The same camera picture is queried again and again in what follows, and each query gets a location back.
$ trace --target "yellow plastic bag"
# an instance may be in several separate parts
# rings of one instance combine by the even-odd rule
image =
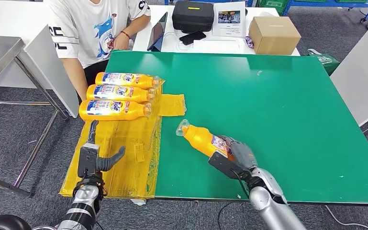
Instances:
[[[161,139],[161,115],[184,115],[184,95],[162,94],[156,91],[149,118],[133,121],[100,121],[95,143],[100,146],[99,155],[109,157],[120,146],[126,146],[125,155],[108,172],[103,173],[108,198],[154,198],[158,157]],[[75,153],[60,190],[63,196],[72,196],[77,182],[79,150],[88,139],[90,122],[86,122],[75,148]]]

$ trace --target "tide detergent bottle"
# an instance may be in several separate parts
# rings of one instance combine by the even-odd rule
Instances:
[[[154,99],[154,89],[143,90],[138,87],[124,87],[118,85],[90,85],[87,90],[87,99],[105,99],[133,102],[150,102]]]
[[[160,84],[160,78],[140,73],[100,72],[96,75],[95,83],[97,85],[135,86],[146,90],[157,88]]]
[[[177,136],[183,136],[196,150],[211,157],[214,152],[219,152],[228,157],[230,148],[226,142],[211,134],[207,128],[190,125],[187,119],[179,124],[176,130]]]
[[[79,106],[79,115],[86,121],[134,120],[149,117],[151,104],[131,101],[84,100]]]

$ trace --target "gray carpet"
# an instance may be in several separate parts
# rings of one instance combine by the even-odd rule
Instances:
[[[337,8],[299,8],[289,12],[302,40],[301,54],[315,48],[342,60],[366,32],[358,23],[358,10]],[[33,89],[0,88],[0,100],[42,100]],[[0,178],[13,183],[26,162],[33,143],[48,122],[51,107],[0,105]],[[79,118],[55,120],[46,142],[29,170],[22,188],[32,189],[33,198],[21,198],[0,190],[0,214],[18,215],[32,226],[55,225],[68,209],[71,199],[58,195],[74,147],[83,126]],[[226,202],[148,200],[139,207],[129,200],[103,202],[99,223],[105,230],[197,230],[218,229],[217,215]],[[291,205],[297,216],[312,230],[355,230],[337,224],[324,206]],[[330,206],[342,222],[368,225],[368,207]],[[233,203],[221,216],[222,229],[265,229],[262,219],[249,203]]]

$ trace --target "cardboard box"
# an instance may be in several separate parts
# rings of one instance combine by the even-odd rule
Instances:
[[[289,17],[254,17],[248,34],[256,54],[291,55],[301,39]]]

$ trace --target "white desk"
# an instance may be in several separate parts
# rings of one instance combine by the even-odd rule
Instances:
[[[172,25],[172,12],[174,10],[174,6],[160,6],[160,5],[151,5],[151,21],[150,24],[144,28],[142,31],[137,33],[136,40],[134,42],[133,50],[134,51],[146,51],[148,46],[148,41],[150,39],[151,29],[153,26],[160,20],[160,18],[164,15],[165,12],[168,12],[167,16],[167,24],[166,24],[166,31],[164,34],[164,40],[161,47],[162,52],[175,52],[175,53],[182,53],[182,52],[188,52],[188,53],[198,53],[197,50],[193,49],[192,45],[185,46],[183,44],[180,44],[177,46],[180,37],[185,35],[181,31],[174,30],[174,27]],[[277,11],[274,8],[256,8],[256,7],[247,7],[248,14],[246,16],[246,31],[248,34],[248,27],[253,20],[254,16],[279,16]],[[255,54],[254,50],[247,47],[244,38],[241,37],[222,37],[222,36],[213,36],[212,30],[209,32],[205,32],[206,38],[203,40],[236,40],[239,44],[239,50],[237,50],[235,53],[241,53],[241,54]],[[214,53],[220,53],[220,51],[217,49],[215,51],[211,50],[211,52]],[[297,49],[294,50],[292,53],[293,56],[299,56],[299,52]]]

